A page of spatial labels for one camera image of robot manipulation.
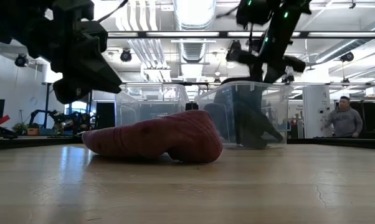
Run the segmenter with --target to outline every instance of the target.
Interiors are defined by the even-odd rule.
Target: plastic storage container
[[[116,125],[125,126],[184,111],[189,98],[178,84],[128,83],[115,102]]]
[[[196,97],[209,112],[224,142],[250,148],[285,144],[288,96],[286,85],[248,81],[230,82]]]

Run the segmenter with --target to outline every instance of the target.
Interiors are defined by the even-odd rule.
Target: red plush toy
[[[130,126],[88,131],[83,143],[103,156],[147,159],[167,152],[182,162],[213,162],[222,143],[207,111],[190,110]]]

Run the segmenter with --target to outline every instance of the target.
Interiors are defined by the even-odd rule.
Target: ventilation duct
[[[209,30],[214,20],[216,0],[174,0],[177,30]],[[198,63],[205,56],[207,44],[182,43],[181,58],[187,63]]]
[[[375,22],[372,22],[370,25],[366,26],[363,30],[375,31]],[[316,63],[325,63],[335,58],[338,58],[368,42],[372,41],[371,39],[356,39],[356,40],[344,40],[340,43],[332,46],[328,50],[320,53],[315,57]]]

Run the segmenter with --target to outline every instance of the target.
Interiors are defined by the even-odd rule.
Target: table surface
[[[287,145],[184,165],[0,150],[0,224],[375,223],[375,150]]]

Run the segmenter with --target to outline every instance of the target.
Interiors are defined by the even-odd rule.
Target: man
[[[325,128],[333,124],[335,136],[339,138],[358,138],[362,131],[362,118],[359,113],[349,105],[349,98],[342,96],[339,99],[338,107],[330,113],[328,123]]]

